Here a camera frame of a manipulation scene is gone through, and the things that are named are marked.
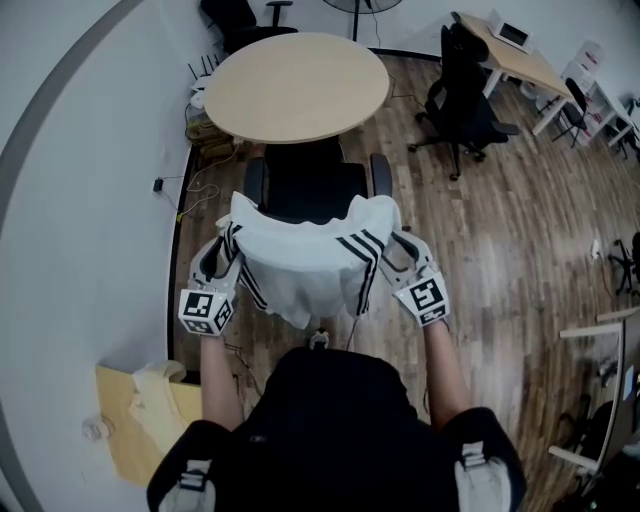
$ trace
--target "backpack strap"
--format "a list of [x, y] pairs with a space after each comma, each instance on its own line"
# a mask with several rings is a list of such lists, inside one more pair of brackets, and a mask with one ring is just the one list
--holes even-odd
[[462, 461], [455, 463], [460, 512], [509, 512], [511, 482], [506, 464], [484, 457], [484, 443], [462, 446]]
[[213, 512], [216, 488], [207, 478], [210, 460], [190, 460], [187, 470], [160, 504], [163, 512]]

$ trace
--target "black stripe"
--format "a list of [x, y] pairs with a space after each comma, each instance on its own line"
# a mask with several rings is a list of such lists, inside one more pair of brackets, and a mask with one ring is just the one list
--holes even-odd
[[238, 242], [236, 242], [236, 233], [238, 231], [240, 231], [242, 229], [242, 226], [240, 226], [239, 224], [236, 224], [236, 226], [233, 228], [233, 231], [231, 232], [231, 241], [233, 242], [233, 248], [235, 252], [238, 252], [240, 249], [238, 247]]
[[365, 270], [364, 273], [364, 281], [362, 282], [362, 287], [360, 288], [360, 297], [358, 299], [358, 307], [356, 309], [356, 315], [361, 315], [361, 309], [364, 306], [364, 300], [365, 296], [364, 296], [364, 290], [367, 286], [367, 281], [369, 280], [369, 272], [371, 272], [371, 258], [369, 258], [368, 256], [365, 256], [364, 254], [362, 254], [358, 249], [356, 249], [355, 247], [353, 247], [351, 244], [349, 244], [349, 242], [347, 242], [344, 238], [339, 237], [337, 238], [338, 242], [340, 242], [342, 244], [342, 246], [347, 249], [348, 251], [352, 252], [353, 254], [355, 254], [358, 258], [360, 258], [362, 261], [364, 261], [367, 264], [367, 269]]
[[380, 250], [384, 252], [384, 244], [380, 240], [378, 240], [375, 236], [369, 233], [366, 229], [362, 230], [362, 234], [366, 236], [369, 240], [371, 240], [374, 244], [376, 244], [378, 247], [380, 247]]
[[242, 284], [242, 286], [244, 286], [245, 288], [247, 288], [249, 290], [249, 294], [251, 295], [251, 300], [253, 300], [253, 303], [255, 304], [255, 306], [261, 310], [264, 311], [267, 309], [266, 306], [263, 306], [262, 304], [260, 304], [257, 300], [255, 295], [253, 295], [253, 292], [251, 291], [251, 288], [249, 288], [249, 284], [248, 281], [244, 278], [244, 276], [240, 275], [240, 279], [238, 279], [240, 281], [240, 284]]
[[371, 255], [373, 256], [374, 261], [375, 261], [375, 263], [373, 265], [373, 270], [371, 272], [371, 276], [369, 278], [369, 282], [367, 284], [367, 288], [366, 288], [367, 291], [365, 292], [365, 297], [366, 297], [367, 301], [366, 301], [366, 303], [364, 305], [364, 311], [367, 311], [369, 309], [369, 293], [371, 293], [371, 287], [373, 286], [373, 279], [376, 276], [376, 270], [378, 268], [378, 258], [380, 256], [378, 255], [378, 253], [376, 252], [376, 250], [373, 247], [371, 247], [367, 242], [362, 240], [362, 238], [360, 238], [358, 235], [355, 235], [355, 234], [351, 235], [351, 238], [353, 238], [356, 242], [358, 242], [362, 247], [366, 248], [371, 253]]
[[260, 295], [258, 284], [255, 282], [255, 279], [251, 275], [249, 268], [245, 265], [242, 269], [242, 276], [244, 277], [246, 284], [248, 285], [249, 291], [251, 295], [253, 295], [253, 300], [259, 302], [263, 307], [267, 307], [267, 302]]
[[231, 246], [229, 245], [229, 231], [231, 230], [231, 226], [233, 223], [229, 224], [229, 226], [227, 226], [227, 229], [224, 232], [224, 235], [222, 236], [222, 246], [224, 247], [224, 254], [227, 257], [227, 261], [230, 263], [231, 262]]

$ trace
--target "floor fan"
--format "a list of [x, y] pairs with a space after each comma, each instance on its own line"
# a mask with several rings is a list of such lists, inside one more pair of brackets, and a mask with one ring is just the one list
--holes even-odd
[[378, 14], [398, 5], [402, 0], [324, 0], [331, 7], [353, 14], [353, 34], [351, 39], [358, 40], [358, 18], [360, 14]]

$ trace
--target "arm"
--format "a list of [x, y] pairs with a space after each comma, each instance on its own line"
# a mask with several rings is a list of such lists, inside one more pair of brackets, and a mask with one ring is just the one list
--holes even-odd
[[200, 380], [202, 418], [229, 431], [235, 430], [244, 421], [244, 414], [227, 360], [224, 338], [201, 337]]
[[446, 324], [434, 322], [423, 327], [422, 332], [427, 356], [429, 410], [433, 425], [441, 429], [471, 408], [471, 396]]

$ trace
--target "white cloth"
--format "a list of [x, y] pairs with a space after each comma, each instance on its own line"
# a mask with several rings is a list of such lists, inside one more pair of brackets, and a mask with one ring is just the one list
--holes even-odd
[[234, 192], [223, 227], [227, 259], [240, 250], [240, 281], [256, 306], [303, 329], [311, 316], [332, 317], [346, 305], [351, 316], [368, 310], [378, 262], [400, 212], [387, 196], [356, 196], [344, 220], [287, 224], [267, 217]]

